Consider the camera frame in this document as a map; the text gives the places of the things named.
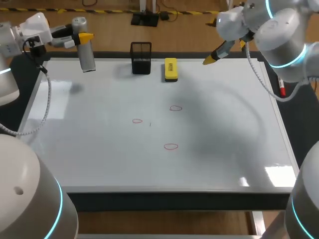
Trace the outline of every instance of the marker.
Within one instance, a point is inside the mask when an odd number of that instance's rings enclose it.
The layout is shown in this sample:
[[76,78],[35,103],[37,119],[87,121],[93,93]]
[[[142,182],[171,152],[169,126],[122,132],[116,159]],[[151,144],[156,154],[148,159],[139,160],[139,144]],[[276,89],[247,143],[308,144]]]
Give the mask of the marker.
[[285,89],[284,81],[278,77],[278,83],[279,83],[279,88],[280,88],[280,96],[281,97],[286,96],[286,89]]

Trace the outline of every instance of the white table surface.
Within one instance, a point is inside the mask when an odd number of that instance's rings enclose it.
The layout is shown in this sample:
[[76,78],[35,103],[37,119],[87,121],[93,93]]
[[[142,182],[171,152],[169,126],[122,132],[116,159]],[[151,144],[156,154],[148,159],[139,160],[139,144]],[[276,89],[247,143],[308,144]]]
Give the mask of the white table surface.
[[[265,66],[253,62],[269,86]],[[66,192],[289,193],[294,185],[298,167],[277,104],[246,59],[178,59],[176,83],[163,81],[163,59],[143,76],[132,75],[130,59],[97,59],[89,73],[72,58],[46,68],[48,120],[21,139]],[[20,130],[39,124],[46,99],[40,76]]]

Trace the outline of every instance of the table leg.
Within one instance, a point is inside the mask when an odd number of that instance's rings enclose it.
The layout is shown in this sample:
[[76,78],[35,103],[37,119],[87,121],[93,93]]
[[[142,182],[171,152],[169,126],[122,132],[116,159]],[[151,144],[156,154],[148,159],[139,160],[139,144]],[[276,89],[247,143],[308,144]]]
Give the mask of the table leg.
[[153,0],[153,13],[156,13],[156,0]]
[[140,12],[146,11],[146,0],[140,0]]
[[254,235],[261,236],[265,232],[265,223],[262,212],[250,212]]

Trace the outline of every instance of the red circle drawing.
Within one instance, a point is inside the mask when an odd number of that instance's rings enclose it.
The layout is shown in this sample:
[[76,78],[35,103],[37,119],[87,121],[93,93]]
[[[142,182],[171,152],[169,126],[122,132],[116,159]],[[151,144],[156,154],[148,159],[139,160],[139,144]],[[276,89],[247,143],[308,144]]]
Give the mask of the red circle drawing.
[[143,122],[143,120],[141,120],[141,119],[134,119],[132,121],[133,121],[133,123],[142,123]]
[[164,148],[167,150],[174,150],[178,148],[178,145],[175,143],[167,143],[164,145]]
[[181,111],[182,110],[182,107],[180,106],[171,106],[169,108],[170,111]]

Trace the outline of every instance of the yellow eraser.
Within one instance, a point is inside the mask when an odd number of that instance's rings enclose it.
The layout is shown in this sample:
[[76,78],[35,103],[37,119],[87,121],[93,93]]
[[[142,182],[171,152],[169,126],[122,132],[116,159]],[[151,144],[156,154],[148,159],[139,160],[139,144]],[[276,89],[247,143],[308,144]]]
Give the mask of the yellow eraser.
[[177,59],[165,58],[165,81],[175,82],[178,79]]

